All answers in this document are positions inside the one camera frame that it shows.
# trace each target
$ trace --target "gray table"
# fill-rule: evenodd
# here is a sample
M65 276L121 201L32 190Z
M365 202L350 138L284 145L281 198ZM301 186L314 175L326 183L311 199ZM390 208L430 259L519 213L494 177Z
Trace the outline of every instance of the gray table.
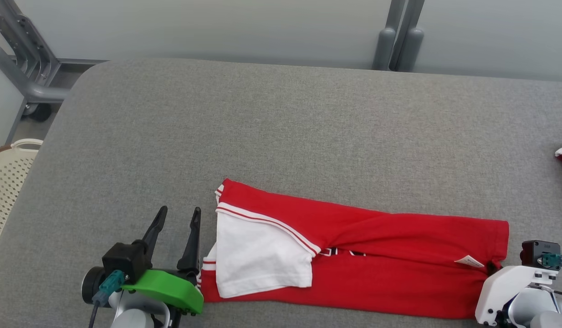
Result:
M504 264L518 264L524 240L562 245L560 146L562 83L175 59L101 64L62 105L4 228L0 328L87 326L83 275L116 241L141 237L161 205L170 210L154 264L175 267L195 206L206 255L216 238L213 191L225 177L375 210L508 220ZM97 326L111 320L100 310ZM261 302L208 304L181 326L477 325Z

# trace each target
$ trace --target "folded shirt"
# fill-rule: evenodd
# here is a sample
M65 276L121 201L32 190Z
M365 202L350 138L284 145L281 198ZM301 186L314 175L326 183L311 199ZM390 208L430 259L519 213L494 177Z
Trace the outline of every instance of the folded shirt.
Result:
M508 223L390 214L277 195L225 180L206 302L283 301L436 318L473 318L500 268Z

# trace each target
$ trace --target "white basket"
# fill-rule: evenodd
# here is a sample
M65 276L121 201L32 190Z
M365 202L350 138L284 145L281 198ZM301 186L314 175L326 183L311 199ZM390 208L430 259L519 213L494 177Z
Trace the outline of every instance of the white basket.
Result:
M23 145L42 145L42 140L21 139L0 147L0 233L38 152Z

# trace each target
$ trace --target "floor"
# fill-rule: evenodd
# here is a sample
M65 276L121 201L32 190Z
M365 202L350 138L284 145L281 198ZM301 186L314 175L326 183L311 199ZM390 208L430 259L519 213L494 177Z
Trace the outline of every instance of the floor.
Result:
M66 87L70 89L79 77L91 66L92 65L63 64L58 70L58 73L56 73L56 76L54 76L52 83L50 83L50 87ZM37 122L31 118L22 117L18 122L12 141L25 138L44 140L52 121L56 118L60 104L52 104L51 108L52 114L44 122Z

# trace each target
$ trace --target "red fabric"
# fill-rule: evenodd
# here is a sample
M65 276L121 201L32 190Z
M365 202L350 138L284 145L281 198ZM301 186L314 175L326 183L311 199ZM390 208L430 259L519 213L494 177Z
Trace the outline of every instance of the red fabric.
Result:
M314 257L310 288L285 287L222 299L215 272L202 270L206 302L269 300L473 318L487 268L455 261L469 255L484 265L491 262L499 267L506 257L505 221L389 214L267 193L228 179L223 184L221 203L280 220L321 249L338 250L337 255Z

